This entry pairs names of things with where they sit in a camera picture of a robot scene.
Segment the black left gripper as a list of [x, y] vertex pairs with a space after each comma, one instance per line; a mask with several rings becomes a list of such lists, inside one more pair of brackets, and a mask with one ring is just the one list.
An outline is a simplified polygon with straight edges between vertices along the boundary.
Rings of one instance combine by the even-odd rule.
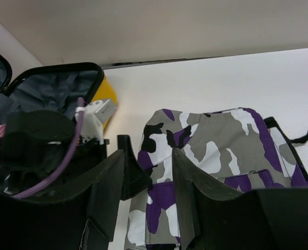
[[9, 115], [0, 138], [0, 193], [49, 195], [101, 163], [106, 141], [82, 142], [82, 118], [50, 110]]

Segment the yellow hard-shell suitcase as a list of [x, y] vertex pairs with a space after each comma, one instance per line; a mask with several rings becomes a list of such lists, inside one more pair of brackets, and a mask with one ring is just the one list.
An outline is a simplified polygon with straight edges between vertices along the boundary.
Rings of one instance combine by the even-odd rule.
[[10, 63], [0, 54], [0, 125], [14, 111], [52, 110], [74, 117], [77, 99], [87, 104], [117, 95], [102, 68], [93, 62], [37, 67], [12, 79]]

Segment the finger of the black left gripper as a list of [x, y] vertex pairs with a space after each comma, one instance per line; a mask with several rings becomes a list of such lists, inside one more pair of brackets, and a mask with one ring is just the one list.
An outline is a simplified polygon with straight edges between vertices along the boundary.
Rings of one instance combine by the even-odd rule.
[[151, 178], [138, 164], [129, 135], [117, 136], [118, 149], [124, 151], [124, 173], [121, 200], [126, 201], [151, 187]]

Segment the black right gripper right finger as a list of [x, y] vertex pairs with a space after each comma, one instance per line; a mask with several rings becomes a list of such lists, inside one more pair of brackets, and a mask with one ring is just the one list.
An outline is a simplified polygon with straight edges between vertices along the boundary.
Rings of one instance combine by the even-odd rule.
[[242, 192], [198, 168], [178, 148], [173, 149], [172, 172], [182, 249], [222, 249], [210, 217], [219, 217], [215, 203]]

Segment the purple camouflage backpack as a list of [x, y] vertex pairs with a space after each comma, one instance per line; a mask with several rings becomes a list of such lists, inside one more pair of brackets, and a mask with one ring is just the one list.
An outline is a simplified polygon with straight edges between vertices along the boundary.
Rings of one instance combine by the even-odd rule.
[[180, 249], [172, 151], [180, 149], [198, 168], [242, 192], [257, 188], [308, 187], [296, 146], [273, 117], [250, 108], [194, 114], [157, 110], [134, 154], [151, 187], [131, 202], [125, 249]]

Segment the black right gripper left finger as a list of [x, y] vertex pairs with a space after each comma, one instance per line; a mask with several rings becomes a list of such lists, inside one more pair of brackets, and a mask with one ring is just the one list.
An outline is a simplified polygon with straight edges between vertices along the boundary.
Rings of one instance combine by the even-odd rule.
[[124, 151], [119, 149], [91, 170], [94, 181], [86, 215], [107, 241], [113, 240], [116, 228], [124, 159]]

